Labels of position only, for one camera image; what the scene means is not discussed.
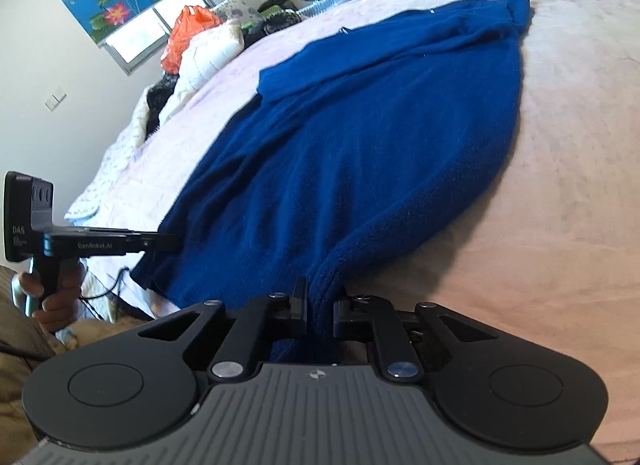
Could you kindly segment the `person's left hand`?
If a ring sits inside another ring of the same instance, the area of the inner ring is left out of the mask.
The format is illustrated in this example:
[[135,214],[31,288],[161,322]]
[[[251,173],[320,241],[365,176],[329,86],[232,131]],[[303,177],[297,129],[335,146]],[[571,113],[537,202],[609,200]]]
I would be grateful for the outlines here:
[[58,332],[77,321],[82,312],[81,285],[85,266],[77,259],[64,260],[58,275],[58,290],[42,301],[32,318],[49,333]]

